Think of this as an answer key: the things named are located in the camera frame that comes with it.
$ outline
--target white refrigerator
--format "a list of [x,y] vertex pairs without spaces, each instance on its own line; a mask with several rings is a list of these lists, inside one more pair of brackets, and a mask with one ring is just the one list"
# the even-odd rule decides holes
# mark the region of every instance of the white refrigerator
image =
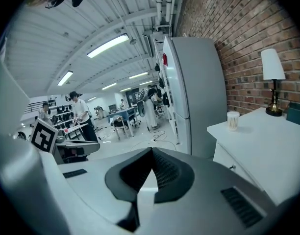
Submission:
[[166,38],[164,65],[177,124],[180,151],[214,155],[216,140],[207,127],[226,121],[226,91],[214,43],[207,38]]

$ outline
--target table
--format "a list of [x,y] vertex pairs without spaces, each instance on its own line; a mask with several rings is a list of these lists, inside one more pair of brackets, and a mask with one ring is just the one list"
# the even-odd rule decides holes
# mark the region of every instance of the table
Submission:
[[86,124],[83,124],[83,125],[76,125],[76,126],[74,126],[74,127],[68,128],[68,129],[67,129],[67,132],[64,132],[64,135],[65,135],[65,136],[68,135],[68,137],[69,137],[70,139],[72,139],[70,133],[75,132],[76,137],[77,137],[78,140],[79,140],[79,137],[78,137],[78,135],[77,135],[77,133],[76,133],[76,130],[79,130],[80,133],[81,133],[81,135],[82,135],[82,137],[85,139],[85,136],[83,135],[83,132],[82,132],[82,129],[81,129],[81,128],[82,128],[83,126],[86,126],[86,125],[88,125],[88,124],[86,123]]
[[236,131],[227,123],[209,126],[217,139],[218,162],[253,181],[275,204],[300,191],[300,125],[259,108],[238,119]]
[[134,118],[138,122],[136,109],[137,109],[136,107],[131,107],[131,108],[127,108],[127,109],[118,111],[116,113],[112,113],[108,116],[108,122],[110,122],[110,118],[113,118],[114,116],[122,116],[123,120],[127,121],[130,134],[133,137],[134,133],[133,133],[131,125],[130,125],[130,118],[132,116],[134,116]]

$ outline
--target lamp base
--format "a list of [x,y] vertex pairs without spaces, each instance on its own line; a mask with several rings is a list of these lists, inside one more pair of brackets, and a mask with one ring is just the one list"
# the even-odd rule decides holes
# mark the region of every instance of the lamp base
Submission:
[[272,106],[267,107],[266,114],[271,115],[273,117],[282,116],[282,110],[280,110],[276,104],[272,104]]

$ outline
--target cable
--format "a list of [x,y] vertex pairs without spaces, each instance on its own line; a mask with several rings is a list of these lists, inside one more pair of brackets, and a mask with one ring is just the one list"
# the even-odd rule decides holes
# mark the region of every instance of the cable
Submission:
[[108,138],[109,136],[111,136],[114,132],[115,132],[115,130],[113,132],[111,132],[109,135],[104,135],[102,137],[102,141],[105,140],[106,138]]
[[154,138],[154,140],[153,141],[158,141],[158,139],[159,139],[159,137],[160,136],[163,136],[164,134],[165,134],[165,131],[162,131],[163,133],[162,134],[160,134],[160,135],[158,135],[158,134],[155,134],[154,136],[153,136],[153,138]]
[[138,144],[135,144],[131,149],[130,149],[130,151],[135,147],[135,146],[137,146],[137,145],[139,145],[140,143],[142,143],[142,142],[149,142],[150,140],[143,140],[143,141],[141,141],[141,142],[139,142]]
[[168,142],[168,143],[171,143],[174,146],[175,151],[177,151],[175,145],[172,142],[170,142],[170,141],[158,140],[158,142]]

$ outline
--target black box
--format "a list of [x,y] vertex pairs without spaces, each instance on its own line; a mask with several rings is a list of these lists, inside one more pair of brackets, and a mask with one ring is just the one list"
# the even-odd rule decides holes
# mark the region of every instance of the black box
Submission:
[[286,120],[300,125],[300,104],[289,103]]

